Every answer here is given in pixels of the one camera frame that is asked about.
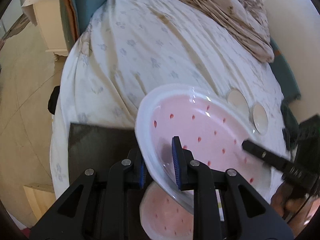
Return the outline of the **person right hand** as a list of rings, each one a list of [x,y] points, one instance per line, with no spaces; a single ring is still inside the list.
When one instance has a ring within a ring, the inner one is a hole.
[[[297,236],[306,226],[306,221],[311,218],[309,213],[315,213],[315,207],[319,207],[319,198],[311,197],[304,207],[302,207],[306,198],[300,199],[287,199],[287,190],[291,189],[291,186],[283,182],[271,198],[271,206],[276,212],[283,216],[285,211],[289,213],[297,213],[296,216],[289,222],[289,226],[293,231],[293,234]]]

